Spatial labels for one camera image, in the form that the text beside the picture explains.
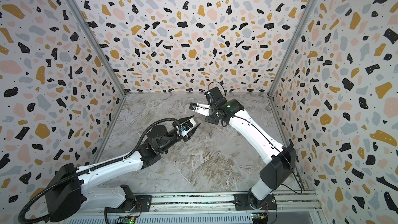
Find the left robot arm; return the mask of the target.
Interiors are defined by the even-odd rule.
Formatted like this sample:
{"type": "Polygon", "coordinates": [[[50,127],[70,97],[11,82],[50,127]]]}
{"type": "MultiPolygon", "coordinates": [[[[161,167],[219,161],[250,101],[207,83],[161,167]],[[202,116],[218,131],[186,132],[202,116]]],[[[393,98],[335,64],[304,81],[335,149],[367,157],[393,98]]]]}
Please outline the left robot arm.
{"type": "Polygon", "coordinates": [[[131,210],[137,201],[129,186],[121,185],[108,193],[95,193],[94,188],[118,176],[152,166],[173,145],[191,139],[198,127],[192,117],[161,119],[151,124],[135,148],[125,155],[78,168],[71,163],[62,166],[46,188],[46,220],[57,223],[84,209],[131,210]]]}

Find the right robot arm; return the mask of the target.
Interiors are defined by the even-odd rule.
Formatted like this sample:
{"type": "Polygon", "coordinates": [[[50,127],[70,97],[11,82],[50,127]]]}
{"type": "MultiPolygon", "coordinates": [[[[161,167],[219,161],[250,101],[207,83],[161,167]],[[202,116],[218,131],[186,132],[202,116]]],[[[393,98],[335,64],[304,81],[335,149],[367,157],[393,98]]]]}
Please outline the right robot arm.
{"type": "Polygon", "coordinates": [[[204,93],[208,105],[205,107],[205,121],[230,126],[241,134],[256,150],[265,167],[260,171],[260,179],[248,191],[248,205],[261,209],[265,199],[293,174],[295,149],[284,146],[267,134],[249,115],[237,100],[227,100],[219,88],[214,87],[204,93]]]}

